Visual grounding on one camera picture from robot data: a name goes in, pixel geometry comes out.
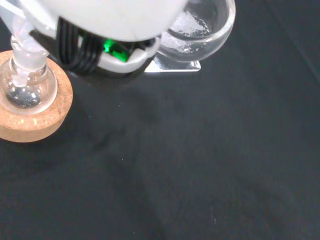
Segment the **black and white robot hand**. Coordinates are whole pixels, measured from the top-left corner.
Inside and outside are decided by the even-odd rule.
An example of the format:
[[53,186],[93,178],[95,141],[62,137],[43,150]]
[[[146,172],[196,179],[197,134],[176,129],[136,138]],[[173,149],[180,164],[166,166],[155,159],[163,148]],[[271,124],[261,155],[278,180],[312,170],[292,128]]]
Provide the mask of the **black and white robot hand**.
[[141,75],[185,0],[22,0],[30,35],[65,70],[88,81],[123,85]]

